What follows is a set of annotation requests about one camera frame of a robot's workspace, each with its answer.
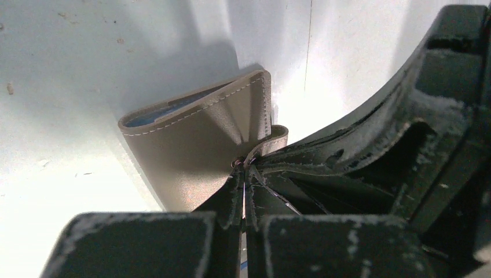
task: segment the tan leather wallet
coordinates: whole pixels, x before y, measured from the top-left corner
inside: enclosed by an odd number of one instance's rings
[[[287,144],[271,125],[267,71],[223,81],[121,118],[118,126],[167,211],[191,211],[215,193],[237,159]]]

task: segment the dark gap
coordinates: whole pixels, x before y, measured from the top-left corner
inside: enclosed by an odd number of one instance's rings
[[[327,168],[332,169],[334,167],[334,164],[336,164],[336,162],[341,158],[341,156],[343,156],[344,152],[345,152],[344,149],[340,149],[339,151],[335,152],[333,155],[331,155],[325,160],[324,165]]]
[[[485,18],[485,22],[483,24],[483,28],[481,30],[481,42],[480,42],[480,45],[482,45],[482,53],[484,53],[483,55],[483,59],[482,59],[482,70],[481,70],[481,74],[479,76],[479,84],[480,85],[480,90],[481,90],[481,94],[478,94],[478,97],[476,99],[476,104],[477,104],[477,107],[481,106],[481,101],[482,101],[482,95],[485,94],[485,87],[486,87],[486,79],[487,79],[487,76],[486,76],[486,73],[487,73],[487,69],[489,68],[489,65],[487,64],[489,59],[488,57],[490,56],[490,53],[489,53],[489,38],[490,38],[490,30],[491,30],[491,17],[490,17],[490,14],[488,13],[486,15],[486,18]]]
[[[437,277],[449,277],[450,267],[446,260],[430,253],[424,253]]]
[[[299,177],[292,181],[332,214],[385,214],[394,196],[347,177]]]
[[[449,256],[451,273],[461,277],[482,264],[472,256],[482,194],[487,187],[487,162],[448,204],[447,208],[421,236],[424,245]]]
[[[310,196],[298,187],[293,181],[281,174],[268,174],[265,176],[268,187],[281,195],[302,214],[325,214]]]
[[[433,49],[448,49],[459,53],[469,53],[474,48],[475,42],[465,38],[441,38],[431,39],[428,41],[426,48]]]
[[[347,176],[395,195],[412,170],[428,133],[433,131],[426,123],[414,123],[381,158]]]
[[[293,212],[295,214],[298,214],[298,215],[302,215],[302,213],[298,210],[298,208],[295,207],[295,205],[293,205],[292,202],[290,202],[289,199],[287,199],[285,196],[283,196],[282,194],[272,190],[271,188],[269,188],[267,185],[263,185],[263,187],[272,195],[274,196],[275,198],[281,200],[283,202],[283,204],[285,205],[286,208],[290,209],[291,211],[289,212]]]
[[[379,103],[377,106],[375,106],[368,114],[363,116],[360,120],[354,122],[351,126],[345,128],[345,129],[337,130],[336,132],[332,133],[331,135],[324,136],[318,140],[308,142],[308,143],[305,143],[303,145],[298,145],[298,147],[314,147],[316,145],[320,145],[320,144],[332,141],[334,139],[337,139],[341,136],[344,136],[344,135],[350,133],[351,131],[355,130],[358,126],[362,125],[366,120],[368,120],[368,118],[370,118],[375,112],[377,112],[377,110],[385,103],[387,98],[385,98],[381,103]]]

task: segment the white surface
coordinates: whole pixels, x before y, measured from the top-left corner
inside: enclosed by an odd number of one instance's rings
[[[126,112],[260,65],[299,140],[377,91],[451,2],[0,1],[0,277],[39,275],[77,213],[159,209]]]

